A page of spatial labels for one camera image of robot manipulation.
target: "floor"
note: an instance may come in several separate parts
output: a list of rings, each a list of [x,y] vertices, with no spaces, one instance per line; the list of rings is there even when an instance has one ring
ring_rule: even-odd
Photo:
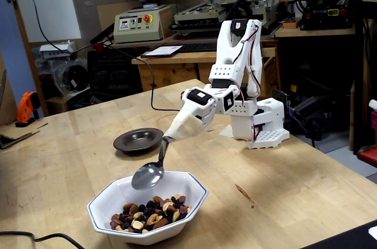
[[[312,144],[311,140],[305,138],[305,136],[298,135],[297,137],[310,145]],[[377,184],[377,168],[360,161],[349,150],[348,142],[348,131],[342,131],[325,134],[321,141],[315,143],[317,149]]]

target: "orange power tool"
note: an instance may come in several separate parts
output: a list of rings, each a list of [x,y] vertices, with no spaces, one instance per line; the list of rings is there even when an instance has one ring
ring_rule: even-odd
[[[36,119],[39,119],[37,109],[40,107],[41,102],[37,92],[30,91],[24,93],[18,104],[16,127],[27,127]]]

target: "metal spoon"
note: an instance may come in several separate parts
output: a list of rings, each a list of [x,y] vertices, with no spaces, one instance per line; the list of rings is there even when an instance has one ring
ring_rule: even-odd
[[[167,147],[174,138],[164,136],[161,141],[160,154],[158,156],[158,162],[149,162],[139,168],[133,178],[131,185],[135,190],[145,190],[154,187],[164,177],[164,159],[167,151]]]

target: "trail mix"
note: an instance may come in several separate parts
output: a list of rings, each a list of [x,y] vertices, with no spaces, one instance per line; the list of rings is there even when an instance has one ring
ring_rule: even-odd
[[[127,203],[123,212],[111,217],[112,230],[126,231],[128,233],[147,233],[184,219],[192,209],[185,206],[186,197],[180,194],[170,199],[161,199],[154,196],[146,205]]]

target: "spoon handle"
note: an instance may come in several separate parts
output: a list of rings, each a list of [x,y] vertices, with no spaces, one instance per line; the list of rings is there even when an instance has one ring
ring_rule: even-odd
[[[158,162],[163,165],[164,164],[164,159],[165,159],[165,155],[166,155],[166,151],[167,151],[167,147],[169,146],[169,144],[171,142],[173,142],[174,140],[170,137],[163,137],[163,139],[161,140],[161,148],[160,148],[160,154],[158,155]]]

